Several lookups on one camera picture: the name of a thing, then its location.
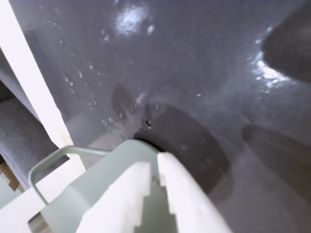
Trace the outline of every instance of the gray fabric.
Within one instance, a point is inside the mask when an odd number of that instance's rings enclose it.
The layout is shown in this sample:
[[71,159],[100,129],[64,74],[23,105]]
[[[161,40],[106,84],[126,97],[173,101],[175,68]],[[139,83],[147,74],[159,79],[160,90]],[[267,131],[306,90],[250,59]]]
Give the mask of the gray fabric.
[[0,81],[0,102],[14,98],[12,92]]
[[[24,188],[30,187],[30,169],[57,149],[40,122],[16,98],[0,103],[0,154]],[[38,180],[67,160],[63,157],[39,174]]]
[[0,80],[6,85],[6,87],[24,104],[24,106],[38,118],[34,108],[31,106],[25,92],[20,86],[15,74],[13,73],[9,63],[7,62],[2,50],[0,49]]

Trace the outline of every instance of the metal handle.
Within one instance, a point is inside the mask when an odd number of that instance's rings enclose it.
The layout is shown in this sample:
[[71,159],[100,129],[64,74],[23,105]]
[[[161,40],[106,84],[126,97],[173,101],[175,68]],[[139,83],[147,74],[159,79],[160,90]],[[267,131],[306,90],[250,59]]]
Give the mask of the metal handle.
[[105,156],[108,153],[110,153],[110,151],[90,149],[90,148],[84,148],[84,147],[76,147],[76,146],[66,146],[66,147],[60,148],[54,151],[52,154],[50,154],[48,157],[46,157],[44,160],[39,162],[37,165],[35,165],[30,170],[29,176],[28,176],[29,183],[34,189],[34,191],[38,194],[40,199],[43,201],[43,203],[45,205],[48,205],[48,202],[45,200],[45,198],[42,196],[37,186],[35,185],[35,177],[37,176],[39,172],[46,169],[48,166],[52,165],[53,163],[55,163],[57,160],[59,160],[61,157],[63,157],[66,154],[79,154],[82,156],[88,156],[88,155]]

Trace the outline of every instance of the wet surface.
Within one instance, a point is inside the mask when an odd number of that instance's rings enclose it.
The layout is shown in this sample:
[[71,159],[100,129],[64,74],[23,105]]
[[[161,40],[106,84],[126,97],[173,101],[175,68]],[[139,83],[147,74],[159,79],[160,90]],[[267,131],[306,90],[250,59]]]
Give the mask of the wet surface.
[[10,2],[76,145],[148,141],[235,232],[310,232],[308,2]]

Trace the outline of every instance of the drain hole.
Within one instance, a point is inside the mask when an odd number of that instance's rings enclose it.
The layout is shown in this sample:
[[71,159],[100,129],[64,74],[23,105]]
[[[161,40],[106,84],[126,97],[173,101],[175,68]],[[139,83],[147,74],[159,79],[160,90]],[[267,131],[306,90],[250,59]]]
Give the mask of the drain hole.
[[146,126],[150,129],[152,127],[151,122],[150,121],[145,121]]

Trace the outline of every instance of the water droplet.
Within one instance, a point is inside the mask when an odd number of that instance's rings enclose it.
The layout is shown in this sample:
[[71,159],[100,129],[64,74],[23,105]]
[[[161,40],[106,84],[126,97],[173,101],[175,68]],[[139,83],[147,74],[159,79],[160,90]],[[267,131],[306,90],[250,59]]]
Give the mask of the water droplet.
[[94,110],[94,108],[93,108],[92,104],[91,104],[91,103],[89,103],[88,105],[89,105],[90,110],[91,110],[91,111],[93,111],[93,110]]
[[153,33],[153,31],[155,30],[155,26],[154,25],[150,25],[147,29],[148,34],[150,35],[151,33]]
[[83,78],[82,71],[77,67],[77,73],[80,78]]
[[181,143],[181,144],[180,144],[180,148],[181,148],[182,150],[185,150],[185,149],[187,148],[187,146],[186,146],[184,143]]
[[110,38],[110,37],[109,37],[109,35],[107,34],[107,35],[105,35],[104,40],[105,40],[105,41],[108,41],[109,38]]
[[158,103],[155,103],[155,109],[156,109],[156,110],[159,110],[159,108],[160,108],[160,107],[159,107],[159,104],[158,104]]
[[106,126],[106,127],[108,126],[107,121],[104,120],[104,119],[102,120],[102,124],[103,124],[104,126]]
[[66,81],[70,86],[74,86],[73,81],[72,81],[67,75],[64,75],[64,77],[65,77],[65,81]]
[[93,105],[97,105],[97,99],[94,97],[94,95],[90,95],[90,96],[92,98]]

